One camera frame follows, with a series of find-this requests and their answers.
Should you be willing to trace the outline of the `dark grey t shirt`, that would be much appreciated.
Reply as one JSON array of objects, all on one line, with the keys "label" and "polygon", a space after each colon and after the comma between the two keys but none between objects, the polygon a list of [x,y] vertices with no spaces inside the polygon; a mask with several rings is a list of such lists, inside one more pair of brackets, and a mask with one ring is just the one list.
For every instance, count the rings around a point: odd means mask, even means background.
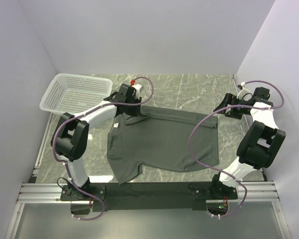
[{"label": "dark grey t shirt", "polygon": [[107,159],[119,184],[142,174],[142,166],[192,172],[219,164],[218,118],[142,106],[141,115],[115,117],[108,133]]}]

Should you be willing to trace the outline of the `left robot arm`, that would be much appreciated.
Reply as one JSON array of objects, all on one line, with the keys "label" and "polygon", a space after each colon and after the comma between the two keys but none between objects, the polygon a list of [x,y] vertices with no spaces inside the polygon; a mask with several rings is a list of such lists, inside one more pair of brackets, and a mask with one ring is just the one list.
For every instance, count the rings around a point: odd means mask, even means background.
[{"label": "left robot arm", "polygon": [[51,140],[52,154],[63,163],[68,174],[67,186],[78,200],[96,198],[90,192],[90,179],[86,173],[83,155],[87,148],[88,134],[100,123],[126,113],[140,115],[143,86],[132,80],[122,84],[96,106],[78,114],[64,113]]}]

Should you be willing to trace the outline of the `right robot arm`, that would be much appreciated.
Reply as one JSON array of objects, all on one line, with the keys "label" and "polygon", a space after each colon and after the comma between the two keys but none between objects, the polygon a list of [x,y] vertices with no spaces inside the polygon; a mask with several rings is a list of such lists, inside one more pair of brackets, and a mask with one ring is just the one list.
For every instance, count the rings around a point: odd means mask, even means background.
[{"label": "right robot arm", "polygon": [[239,120],[250,115],[253,123],[238,146],[236,159],[212,178],[209,194],[215,199],[233,194],[238,181],[249,173],[271,166],[286,138],[275,123],[269,89],[257,87],[250,92],[245,84],[238,88],[238,95],[227,93],[215,111]]}]

